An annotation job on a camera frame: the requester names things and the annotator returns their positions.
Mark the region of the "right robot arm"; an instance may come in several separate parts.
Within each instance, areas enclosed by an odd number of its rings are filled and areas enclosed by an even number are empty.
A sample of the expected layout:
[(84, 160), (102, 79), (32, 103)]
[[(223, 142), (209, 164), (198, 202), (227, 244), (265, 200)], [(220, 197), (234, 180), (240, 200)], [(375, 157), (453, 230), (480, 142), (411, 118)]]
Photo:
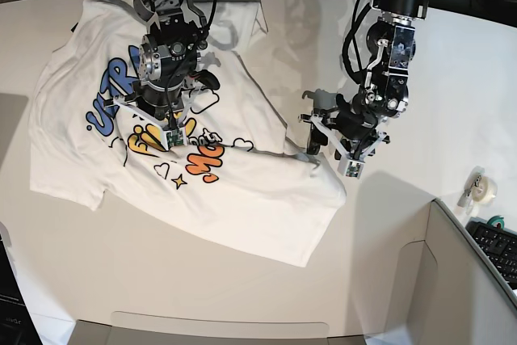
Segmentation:
[(212, 0), (206, 16), (193, 0), (133, 0), (134, 11), (147, 28), (139, 48), (138, 80), (132, 93), (112, 97), (103, 106), (140, 110), (139, 116), (148, 115), (165, 130), (177, 132), (190, 108), (182, 98), (186, 83), (220, 88), (214, 74), (197, 69), (200, 52), (208, 47), (216, 2)]

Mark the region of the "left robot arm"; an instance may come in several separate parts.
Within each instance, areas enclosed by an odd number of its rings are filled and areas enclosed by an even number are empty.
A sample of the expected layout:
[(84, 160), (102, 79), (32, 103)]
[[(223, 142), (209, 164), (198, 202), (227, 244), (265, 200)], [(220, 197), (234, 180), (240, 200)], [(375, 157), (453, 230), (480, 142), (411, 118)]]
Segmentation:
[[(307, 154), (316, 155), (322, 146), (334, 145), (336, 159), (359, 166), (379, 144), (390, 142), (378, 126), (407, 109), (409, 65), (416, 53), (412, 22), (425, 19), (427, 8), (428, 0), (370, 0), (364, 6), (355, 5), (342, 60), (358, 90), (351, 100), (336, 94), (329, 107), (314, 107), (300, 116), (310, 126)], [(380, 14), (365, 39), (370, 58), (354, 69), (348, 52), (359, 49), (356, 34), (370, 11)]]

